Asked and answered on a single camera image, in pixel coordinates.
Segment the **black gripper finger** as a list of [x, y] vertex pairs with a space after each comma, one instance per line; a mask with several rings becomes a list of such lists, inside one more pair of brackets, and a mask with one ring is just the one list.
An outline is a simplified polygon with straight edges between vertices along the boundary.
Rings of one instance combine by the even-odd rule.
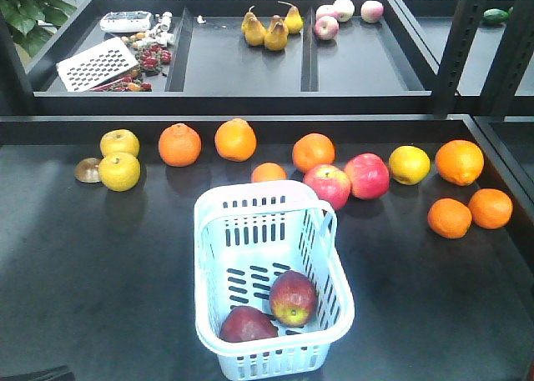
[[2, 376], [1, 381], [74, 381], [73, 371], [66, 365], [31, 373]]

